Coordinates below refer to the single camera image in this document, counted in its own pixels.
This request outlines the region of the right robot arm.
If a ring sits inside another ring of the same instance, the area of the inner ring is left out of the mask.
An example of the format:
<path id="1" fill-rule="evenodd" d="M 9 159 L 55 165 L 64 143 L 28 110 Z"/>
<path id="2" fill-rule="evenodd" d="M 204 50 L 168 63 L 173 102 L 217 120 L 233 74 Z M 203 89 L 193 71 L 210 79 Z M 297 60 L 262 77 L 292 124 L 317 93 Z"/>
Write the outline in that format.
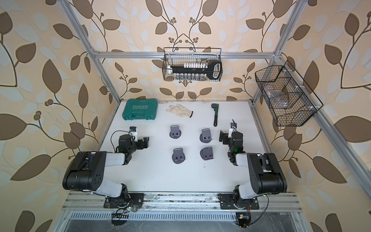
<path id="1" fill-rule="evenodd" d="M 227 155 L 233 165 L 248 168 L 249 181 L 235 187 L 233 200 L 250 200 L 263 194 L 287 191 L 287 181 L 275 154 L 245 152 L 243 134 L 236 130 L 230 133 L 221 131 L 219 141 L 229 147 Z"/>

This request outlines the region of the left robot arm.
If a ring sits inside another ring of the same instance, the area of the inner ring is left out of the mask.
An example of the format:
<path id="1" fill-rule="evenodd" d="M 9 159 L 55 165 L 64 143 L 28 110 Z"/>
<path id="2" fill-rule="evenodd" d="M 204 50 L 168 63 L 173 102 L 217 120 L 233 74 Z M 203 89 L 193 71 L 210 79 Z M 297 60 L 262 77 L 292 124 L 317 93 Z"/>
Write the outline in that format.
<path id="1" fill-rule="evenodd" d="M 128 133 L 120 136 L 114 153 L 78 152 L 64 175 L 63 188 L 70 191 L 92 192 L 109 198 L 129 198 L 126 185 L 106 178 L 105 168 L 127 165 L 135 151 L 146 149 L 148 145 L 149 137 L 136 139 Z"/>

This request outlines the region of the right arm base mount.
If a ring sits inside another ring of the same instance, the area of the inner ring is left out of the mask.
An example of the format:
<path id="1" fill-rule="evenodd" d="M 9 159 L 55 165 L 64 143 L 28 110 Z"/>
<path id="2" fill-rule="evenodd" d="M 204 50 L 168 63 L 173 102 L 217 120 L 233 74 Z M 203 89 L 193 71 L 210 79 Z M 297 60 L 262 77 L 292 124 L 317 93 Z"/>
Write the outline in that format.
<path id="1" fill-rule="evenodd" d="M 232 193 L 219 193 L 217 195 L 220 208 L 222 210 L 259 210 L 259 202 L 257 199 L 241 199 L 235 197 Z"/>

